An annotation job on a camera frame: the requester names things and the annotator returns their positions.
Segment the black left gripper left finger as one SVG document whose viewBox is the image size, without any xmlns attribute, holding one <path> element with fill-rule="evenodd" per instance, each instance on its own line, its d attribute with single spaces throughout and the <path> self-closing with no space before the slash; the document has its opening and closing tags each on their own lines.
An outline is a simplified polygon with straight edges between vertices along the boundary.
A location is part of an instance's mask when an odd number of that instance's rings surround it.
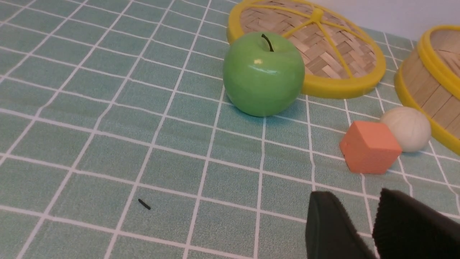
<svg viewBox="0 0 460 259">
<path fill-rule="evenodd" d="M 308 259 L 375 259 L 340 200 L 331 192 L 309 196 L 305 228 Z"/>
</svg>

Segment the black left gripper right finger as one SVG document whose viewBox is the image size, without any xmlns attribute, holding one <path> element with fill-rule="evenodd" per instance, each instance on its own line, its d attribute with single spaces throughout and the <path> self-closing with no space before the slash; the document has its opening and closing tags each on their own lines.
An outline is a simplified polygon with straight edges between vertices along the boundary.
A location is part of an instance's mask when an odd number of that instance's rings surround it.
<svg viewBox="0 0 460 259">
<path fill-rule="evenodd" d="M 460 257 L 459 223 L 398 190 L 381 190 L 372 237 L 382 259 Z"/>
</svg>

